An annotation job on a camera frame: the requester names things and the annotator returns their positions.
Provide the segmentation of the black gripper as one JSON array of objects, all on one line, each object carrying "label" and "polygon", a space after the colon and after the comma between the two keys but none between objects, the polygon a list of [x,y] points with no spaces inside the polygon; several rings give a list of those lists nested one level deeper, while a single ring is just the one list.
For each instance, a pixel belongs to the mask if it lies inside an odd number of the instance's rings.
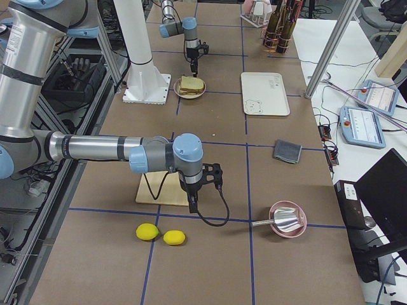
[{"label": "black gripper", "polygon": [[203,184],[201,181],[196,183],[188,184],[182,179],[179,179],[182,190],[189,195],[189,211],[190,213],[198,212],[198,192],[201,190]]},{"label": "black gripper", "polygon": [[190,63],[191,75],[197,77],[198,75],[198,58],[200,52],[198,48],[186,48],[186,60]]}]

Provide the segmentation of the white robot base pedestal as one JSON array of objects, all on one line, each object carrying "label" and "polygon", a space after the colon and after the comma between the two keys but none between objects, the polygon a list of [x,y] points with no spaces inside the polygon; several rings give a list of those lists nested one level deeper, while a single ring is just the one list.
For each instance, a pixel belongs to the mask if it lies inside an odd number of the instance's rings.
[{"label": "white robot base pedestal", "polygon": [[130,61],[123,101],[163,105],[171,75],[154,65],[142,2],[116,0],[114,5]]}]

